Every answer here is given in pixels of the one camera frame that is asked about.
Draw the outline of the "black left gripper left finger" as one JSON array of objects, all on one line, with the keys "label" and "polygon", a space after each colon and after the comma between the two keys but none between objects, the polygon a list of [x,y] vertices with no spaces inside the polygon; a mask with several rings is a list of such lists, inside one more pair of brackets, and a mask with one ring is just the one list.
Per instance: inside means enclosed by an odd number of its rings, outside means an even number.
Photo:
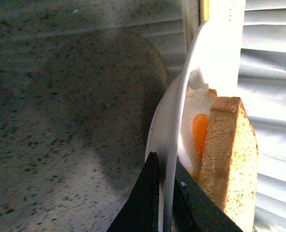
[{"label": "black left gripper left finger", "polygon": [[157,232],[159,161],[150,152],[131,194],[107,229],[109,232]]}]

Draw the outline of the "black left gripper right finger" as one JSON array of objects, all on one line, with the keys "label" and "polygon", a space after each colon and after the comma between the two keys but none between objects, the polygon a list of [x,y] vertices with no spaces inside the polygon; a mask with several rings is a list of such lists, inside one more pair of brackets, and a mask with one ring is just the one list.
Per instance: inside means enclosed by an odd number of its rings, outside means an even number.
[{"label": "black left gripper right finger", "polygon": [[177,232],[240,232],[207,196],[179,160],[176,163],[173,218]]}]

